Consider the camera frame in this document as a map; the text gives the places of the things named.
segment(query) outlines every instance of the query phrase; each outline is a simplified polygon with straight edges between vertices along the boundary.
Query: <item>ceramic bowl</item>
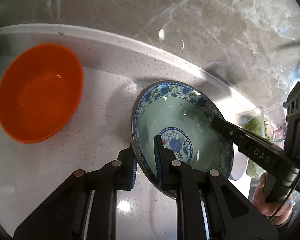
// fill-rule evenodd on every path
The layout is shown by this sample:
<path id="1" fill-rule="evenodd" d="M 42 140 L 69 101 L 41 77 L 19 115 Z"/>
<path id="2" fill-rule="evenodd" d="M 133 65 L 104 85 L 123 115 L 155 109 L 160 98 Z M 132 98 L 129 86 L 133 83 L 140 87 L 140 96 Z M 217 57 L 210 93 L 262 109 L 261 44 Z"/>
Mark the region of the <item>ceramic bowl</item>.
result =
<path id="1" fill-rule="evenodd" d="M 159 81 L 145 88 L 132 109 L 132 144 L 141 169 L 157 186 L 154 136 L 178 160 L 200 171 L 218 169 L 229 178 L 233 144 L 211 127 L 223 116 L 215 104 L 194 87 L 178 81 Z"/>

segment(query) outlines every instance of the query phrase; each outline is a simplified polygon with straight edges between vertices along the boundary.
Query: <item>bowl rim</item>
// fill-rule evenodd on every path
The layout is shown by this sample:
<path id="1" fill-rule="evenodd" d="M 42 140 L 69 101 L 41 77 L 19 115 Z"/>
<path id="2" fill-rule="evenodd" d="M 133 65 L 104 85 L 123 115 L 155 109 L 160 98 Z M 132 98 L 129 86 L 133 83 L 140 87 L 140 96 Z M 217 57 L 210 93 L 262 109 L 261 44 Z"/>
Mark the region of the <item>bowl rim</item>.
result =
<path id="1" fill-rule="evenodd" d="M 131 144 L 132 144 L 132 149 L 133 149 L 133 152 L 134 152 L 134 155 L 136 156 L 136 159 L 141 167 L 141 170 L 143 171 L 143 173 L 146 175 L 146 177 L 148 178 L 148 180 L 152 183 L 152 185 L 154 185 L 158 190 L 160 190 L 159 188 L 159 185 L 158 185 L 158 179 L 155 177 L 155 175 L 153 174 L 153 172 L 150 170 L 150 172 L 144 172 L 144 171 L 147 171 L 147 168 L 146 166 L 144 165 L 142 159 L 141 159 L 141 155 L 138 151 L 138 147 L 137 147 L 137 142 L 136 142 L 136 138 L 135 138 L 135 135 L 134 135 L 134 121 L 135 121 L 135 112 L 136 112 L 136 109 L 137 109 L 137 106 L 138 106 L 138 103 L 139 101 L 141 100 L 142 96 L 145 94 L 145 92 L 147 92 L 151 87 L 157 85 L 157 84 L 160 84 L 160 83 L 164 83 L 164 82 L 177 82 L 177 83 L 180 83 L 180 84 L 183 84 L 183 85 L 186 85 L 186 86 L 189 86 L 191 87 L 192 89 L 198 91 L 201 95 L 204 95 L 206 98 L 208 98 L 204 93 L 202 93 L 199 89 L 195 88 L 194 86 L 191 86 L 187 83 L 184 83 L 182 81 L 178 81 L 178 80 L 173 80 L 173 79 L 163 79 L 163 80 L 159 80 L 155 83 L 152 83 L 150 84 L 149 86 L 145 87 L 140 93 L 139 95 L 137 96 L 136 100 L 134 101 L 134 104 L 133 104 L 133 107 L 132 107 L 132 110 L 131 110 L 131 115 L 130 115 L 130 125 L 131 125 L 131 133 L 132 133 L 132 136 L 131 136 Z M 212 102 L 212 100 L 210 98 L 208 98 L 210 103 L 215 106 L 216 109 L 217 106 Z M 230 145 L 231 145 L 231 160 L 230 160 L 230 166 L 229 166 L 229 170 L 227 172 L 227 176 L 226 178 L 229 179 L 230 177 L 230 174 L 231 174 L 231 170 L 232 170 L 232 166 L 233 166 L 233 159 L 234 159 L 234 150 L 233 150 L 233 143 L 232 143 L 232 140 L 228 140 L 230 141 Z M 163 192 L 165 195 L 167 195 L 168 197 L 171 197 L 171 198 L 176 198 L 176 196 L 171 193 L 171 192 L 168 192 L 168 191 L 162 191 L 160 190 L 161 192 Z"/>
<path id="2" fill-rule="evenodd" d="M 36 46 L 33 46 L 27 50 L 25 50 L 24 52 L 22 52 L 20 55 L 18 55 L 11 63 L 10 65 L 7 67 L 7 69 L 5 70 L 4 74 L 2 75 L 1 79 L 0 79 L 0 90 L 1 90 L 1 86 L 2 86 L 2 82 L 3 80 L 5 79 L 8 71 L 12 68 L 12 65 L 14 64 L 14 62 L 18 59 L 20 59 L 21 57 L 24 56 L 24 54 L 32 49 L 37 49 L 37 48 L 40 48 L 40 47 L 58 47 L 58 48 L 61 48 L 61 49 L 64 49 L 66 50 L 67 52 L 69 52 L 73 57 L 74 57 L 74 60 L 76 61 L 76 63 L 78 64 L 79 66 L 79 79 L 80 79 L 80 90 L 79 90 L 79 94 L 78 94 L 78 97 L 76 98 L 76 101 L 75 101 L 75 105 L 73 107 L 73 109 L 69 112 L 69 114 L 67 115 L 67 117 L 64 119 L 64 121 L 59 125 L 57 126 L 56 128 L 54 128 L 53 130 L 51 130 L 49 133 L 47 133 L 45 136 L 42 136 L 40 138 L 37 138 L 37 139 L 33 139 L 33 140 L 29 140 L 29 139 L 22 139 L 14 134 L 12 134 L 11 132 L 9 132 L 7 130 L 7 128 L 5 127 L 5 125 L 2 123 L 2 117 L 1 117 L 1 114 L 0 114 L 0 125 L 2 127 L 2 129 L 6 132 L 6 134 L 11 137 L 12 139 L 14 139 L 15 141 L 17 142 L 21 142 L 21 143 L 37 143 L 37 142 L 42 142 L 50 137 L 52 137 L 53 135 L 55 135 L 57 132 L 59 132 L 68 122 L 69 120 L 71 119 L 71 117 L 74 115 L 75 111 L 77 110 L 78 106 L 79 106 L 79 103 L 81 101 L 81 97 L 82 97 L 82 91 L 83 91 L 83 83 L 84 83 L 84 76 L 83 76 L 83 69 L 82 69 L 82 65 L 80 63 L 80 60 L 79 58 L 77 57 L 77 55 L 75 53 L 73 53 L 70 49 L 62 46 L 62 45 L 59 45 L 59 44 L 54 44 L 54 43 L 44 43 L 44 44 L 39 44 L 39 45 L 36 45 Z"/>

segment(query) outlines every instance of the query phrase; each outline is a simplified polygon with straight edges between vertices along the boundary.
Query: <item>human hand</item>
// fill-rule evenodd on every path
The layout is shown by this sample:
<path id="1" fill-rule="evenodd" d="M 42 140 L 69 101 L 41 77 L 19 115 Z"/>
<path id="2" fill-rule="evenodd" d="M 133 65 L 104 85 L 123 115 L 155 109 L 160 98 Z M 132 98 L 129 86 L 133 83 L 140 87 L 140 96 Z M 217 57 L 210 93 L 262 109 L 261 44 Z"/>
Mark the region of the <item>human hand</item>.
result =
<path id="1" fill-rule="evenodd" d="M 266 183 L 266 173 L 262 174 L 259 179 L 259 184 L 254 192 L 252 198 L 252 204 L 264 215 L 272 216 L 274 212 L 278 209 L 281 203 L 266 203 L 266 196 L 263 193 L 263 188 Z M 282 209 L 276 214 L 271 223 L 273 225 L 281 225 L 285 223 L 292 212 L 293 204 L 292 197 L 287 200 Z"/>

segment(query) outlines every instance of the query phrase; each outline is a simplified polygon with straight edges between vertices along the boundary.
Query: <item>patterned bowl rim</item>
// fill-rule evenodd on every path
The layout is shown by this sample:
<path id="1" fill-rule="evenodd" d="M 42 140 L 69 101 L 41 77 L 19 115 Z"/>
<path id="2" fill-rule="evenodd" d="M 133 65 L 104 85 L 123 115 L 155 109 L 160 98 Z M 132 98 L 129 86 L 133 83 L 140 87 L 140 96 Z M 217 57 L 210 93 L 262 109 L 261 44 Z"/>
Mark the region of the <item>patterned bowl rim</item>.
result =
<path id="1" fill-rule="evenodd" d="M 196 90 L 197 92 L 199 92 L 202 96 L 205 96 L 209 103 L 214 106 L 218 111 L 219 111 L 219 114 L 220 114 L 220 117 L 224 120 L 224 117 L 223 115 L 221 114 L 220 110 L 217 108 L 217 106 L 211 101 L 210 98 L 208 98 L 204 93 L 202 93 L 200 90 L 198 90 L 197 88 L 187 84 L 187 83 L 184 83 L 182 81 L 178 81 L 178 80 L 173 80 L 173 79 L 164 79 L 164 80 L 159 80 L 155 83 L 152 83 L 151 85 L 147 86 L 146 88 L 144 88 L 140 93 L 139 95 L 137 96 L 136 100 L 134 101 L 134 104 L 133 104 L 133 108 L 132 108 L 132 111 L 131 111 L 131 116 L 130 116 L 130 125 L 131 125 L 131 134 L 132 134 L 132 149 L 133 149 L 133 152 L 134 152 L 134 155 L 136 156 L 136 159 L 138 161 L 138 164 L 140 165 L 141 167 L 141 170 L 143 171 L 143 173 L 146 175 L 146 177 L 148 178 L 148 180 L 158 189 L 160 190 L 159 188 L 159 185 L 158 185 L 158 179 L 155 177 L 155 175 L 153 174 L 153 172 L 151 170 L 148 170 L 145 166 L 145 164 L 143 163 L 142 159 L 141 159 L 141 155 L 138 151 L 138 147 L 137 147 L 137 138 L 135 137 L 135 133 L 134 133 L 134 130 L 135 130 L 135 127 L 134 127 L 134 121 L 135 121 L 135 112 L 137 110 L 137 107 L 138 107 L 138 104 L 140 102 L 140 100 L 142 99 L 143 95 L 148 91 L 150 90 L 152 87 L 154 87 L 155 85 L 158 85 L 160 83 L 165 83 L 165 82 L 177 82 L 177 83 L 180 83 L 180 84 L 183 84 L 183 85 L 186 85 L 186 86 L 189 86 L 191 87 L 192 89 Z M 231 173 L 231 170 L 232 170 L 232 165 L 233 165 L 233 158 L 234 158 L 234 151 L 233 151 L 233 144 L 232 144 L 232 141 L 231 140 L 228 140 L 230 141 L 230 166 L 229 166 L 229 170 L 226 174 L 226 178 L 228 179 L 230 177 L 230 173 Z M 171 198 L 176 198 L 176 196 L 171 193 L 171 192 L 167 192 L 167 191 L 162 191 L 160 190 L 161 192 L 163 192 L 165 195 L 167 195 L 168 197 L 171 197 Z"/>

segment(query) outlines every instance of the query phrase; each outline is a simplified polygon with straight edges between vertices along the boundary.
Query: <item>orange bowl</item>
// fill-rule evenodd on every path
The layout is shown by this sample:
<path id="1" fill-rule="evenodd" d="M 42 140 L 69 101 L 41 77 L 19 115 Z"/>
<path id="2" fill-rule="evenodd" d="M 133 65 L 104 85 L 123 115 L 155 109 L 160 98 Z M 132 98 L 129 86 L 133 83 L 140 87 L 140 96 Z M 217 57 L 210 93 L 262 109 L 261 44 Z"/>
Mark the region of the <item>orange bowl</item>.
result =
<path id="1" fill-rule="evenodd" d="M 18 142 L 43 141 L 70 120 L 82 88 L 80 61 L 69 49 L 56 44 L 30 48 L 0 81 L 0 124 Z"/>

